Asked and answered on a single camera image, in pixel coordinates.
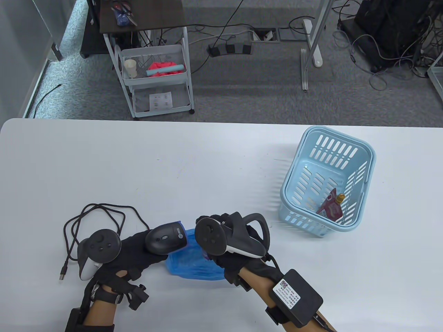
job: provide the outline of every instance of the light blue basket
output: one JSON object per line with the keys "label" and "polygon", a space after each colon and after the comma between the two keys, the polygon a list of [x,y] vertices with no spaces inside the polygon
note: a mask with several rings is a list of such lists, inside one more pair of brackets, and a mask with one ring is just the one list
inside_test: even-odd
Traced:
{"label": "light blue basket", "polygon": [[[280,190],[280,219],[319,237],[352,231],[361,222],[375,159],[366,142],[327,127],[308,128]],[[346,195],[343,217],[335,222],[315,213],[333,188]]]}

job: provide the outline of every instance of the pink cloth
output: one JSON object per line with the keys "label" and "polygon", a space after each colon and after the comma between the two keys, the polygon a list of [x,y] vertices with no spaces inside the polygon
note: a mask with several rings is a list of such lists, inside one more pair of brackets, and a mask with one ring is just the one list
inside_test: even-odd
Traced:
{"label": "pink cloth", "polygon": [[[175,62],[153,62],[148,70],[158,69],[158,68],[165,68],[165,67],[171,67],[176,66],[177,64]],[[181,71],[171,71],[169,73],[157,73],[150,77],[158,77],[158,76],[165,76],[165,75],[173,75],[173,74],[180,74]]]}

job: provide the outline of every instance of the black glove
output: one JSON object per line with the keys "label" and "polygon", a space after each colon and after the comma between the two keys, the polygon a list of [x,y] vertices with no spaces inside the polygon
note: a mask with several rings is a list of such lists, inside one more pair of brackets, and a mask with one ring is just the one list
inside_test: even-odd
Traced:
{"label": "black glove", "polygon": [[[227,213],[222,214],[221,216],[214,214],[209,218],[215,219],[220,223],[224,221],[229,227],[231,220],[228,218],[228,216],[229,214]],[[208,216],[199,217],[195,223],[197,224],[203,218],[208,218]],[[263,239],[258,235],[257,231],[253,227],[246,225],[246,229],[248,230],[249,236],[255,238],[260,243],[263,243]],[[238,276],[238,273],[243,267],[246,267],[249,271],[258,276],[269,278],[274,282],[278,282],[281,280],[281,278],[283,278],[283,274],[281,273],[275,259],[268,253],[266,253],[266,255],[261,259],[251,258],[240,254],[232,254],[230,252],[225,252],[221,256],[214,256],[210,254],[207,255],[209,259],[213,260],[218,266],[225,269],[225,278],[227,281],[229,281],[231,284],[235,284],[236,286],[242,285],[246,291],[250,289],[250,286]],[[266,265],[264,263],[270,260],[274,262],[275,267]]]}
{"label": "black glove", "polygon": [[167,255],[151,254],[145,249],[144,239],[150,231],[137,233],[121,241],[121,250],[117,258],[112,262],[103,264],[95,273],[95,277],[98,280],[103,280],[104,277],[126,270],[128,274],[123,279],[137,280],[140,278],[142,271],[151,264],[164,261]]}
{"label": "black glove", "polygon": [[[214,214],[212,216],[200,216],[199,218],[197,218],[197,220],[195,221],[195,223],[197,224],[201,219],[203,218],[212,218],[215,219],[219,222],[230,222],[227,217],[229,215],[227,213],[222,214],[221,216],[219,216],[218,214]],[[263,240],[260,238],[260,236],[258,235],[257,231],[247,225],[246,226],[249,236],[255,238],[257,241],[263,243]],[[246,257],[243,255],[239,255],[239,254],[231,254],[230,252],[226,252],[221,256],[213,256],[208,254],[208,257],[213,260],[218,266],[220,266],[221,268],[225,269],[226,272],[228,273],[234,273],[234,274],[238,274],[240,272],[240,270],[246,265],[247,262],[249,262],[251,259],[251,257]]]}

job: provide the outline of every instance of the floor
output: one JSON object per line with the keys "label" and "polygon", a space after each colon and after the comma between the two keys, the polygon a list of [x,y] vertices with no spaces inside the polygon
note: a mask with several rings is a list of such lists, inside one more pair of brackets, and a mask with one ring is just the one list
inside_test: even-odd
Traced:
{"label": "floor", "polygon": [[[317,2],[296,2],[298,7],[289,0],[245,1],[232,22],[256,27],[285,26],[296,16],[315,15]],[[222,7],[215,0],[183,3],[189,24],[224,24],[237,6],[236,0],[223,2]],[[45,98],[36,117],[131,120],[110,57],[94,55],[82,59],[79,55],[86,17],[85,0],[77,0],[60,46],[64,59],[49,64],[35,100],[39,101],[57,84],[62,86]],[[338,15],[331,13],[319,44],[324,64],[320,69],[309,69],[307,93],[301,89],[299,68],[299,50],[306,47],[305,43],[255,44],[252,55],[211,58],[193,74],[194,115],[182,112],[144,120],[443,127],[443,104],[431,82],[401,71],[410,79],[398,80],[388,75],[387,89],[374,90],[368,82],[370,75],[360,71],[349,52],[334,43],[332,33],[337,20]],[[219,31],[205,29],[213,34]],[[237,27],[227,30],[236,31]],[[189,34],[190,41],[204,37],[200,33]],[[175,42],[178,31],[170,31],[164,37]],[[190,46],[192,68],[206,58],[207,45],[208,41]],[[361,57],[356,59],[367,68]]]}

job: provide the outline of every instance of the paper cup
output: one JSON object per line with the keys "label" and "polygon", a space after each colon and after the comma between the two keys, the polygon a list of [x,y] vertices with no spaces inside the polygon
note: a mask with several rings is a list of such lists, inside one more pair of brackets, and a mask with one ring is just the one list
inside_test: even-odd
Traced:
{"label": "paper cup", "polygon": [[125,60],[123,65],[130,78],[137,77],[137,62],[135,60],[132,59]]}

